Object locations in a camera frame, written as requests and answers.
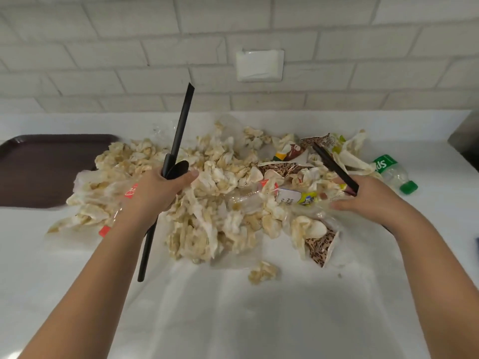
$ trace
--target plastic tray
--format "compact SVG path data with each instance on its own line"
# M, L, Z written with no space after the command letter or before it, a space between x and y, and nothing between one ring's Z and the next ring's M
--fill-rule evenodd
M118 138L109 134L22 135L0 145L0 206L65 204L75 176Z

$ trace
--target white countertop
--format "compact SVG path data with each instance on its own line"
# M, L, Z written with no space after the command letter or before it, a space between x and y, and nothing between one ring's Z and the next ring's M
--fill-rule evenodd
M409 171L419 190L407 200L479 285L476 170L445 142L374 147ZM0 208L0 359L16 357L91 254L45 247L51 223L73 211ZM110 358L428 358L392 236L359 219L344 222L324 269L301 261L286 236L265 238L264 258L282 277L258 287L247 270L173 264L157 236L147 280L130 288Z

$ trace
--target trash pile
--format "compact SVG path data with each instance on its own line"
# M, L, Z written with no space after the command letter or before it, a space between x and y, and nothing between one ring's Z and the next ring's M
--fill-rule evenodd
M211 262L225 252L254 249L261 229L271 239L283 230L301 258L311 257L322 267L331 255L337 229L321 219L292 213L289 207L302 204L314 210L319 201L345 196L346 186L333 181L336 173L310 148L313 142L325 147L349 174L378 177L374 163L358 158L366 133L349 140L335 134L298 140L293 134L278 138L246 127L240 141L235 141L232 136L225 138L223 130L217 122L212 134L197 138L195 148L180 149L177 161L187 160L200 174L165 213L171 226L166 237L170 256L197 264ZM260 158L264 151L275 154ZM98 170L83 171L75 180L67 204L79 206L78 213L56 222L48 233L111 224L120 197L145 171L160 166L167 152L149 139L111 144L96 158ZM262 261L250 280L259 283L276 274L274 265Z

